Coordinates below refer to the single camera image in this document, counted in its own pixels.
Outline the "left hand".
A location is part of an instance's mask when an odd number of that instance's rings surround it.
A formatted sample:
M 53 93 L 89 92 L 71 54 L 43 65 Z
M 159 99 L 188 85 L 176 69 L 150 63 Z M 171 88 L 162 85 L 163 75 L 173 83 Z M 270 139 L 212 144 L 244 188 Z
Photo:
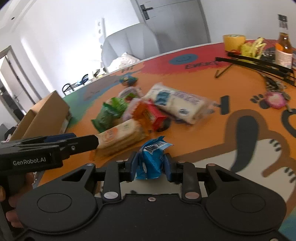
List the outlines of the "left hand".
M 21 224 L 16 213 L 16 205 L 18 204 L 18 200 L 22 195 L 33 189 L 32 184 L 34 183 L 34 179 L 33 173 L 27 173 L 25 185 L 19 190 L 18 193 L 8 198 L 9 205 L 13 208 L 13 210 L 10 210 L 6 213 L 6 219 L 11 223 L 12 227 L 23 228 L 23 225 Z

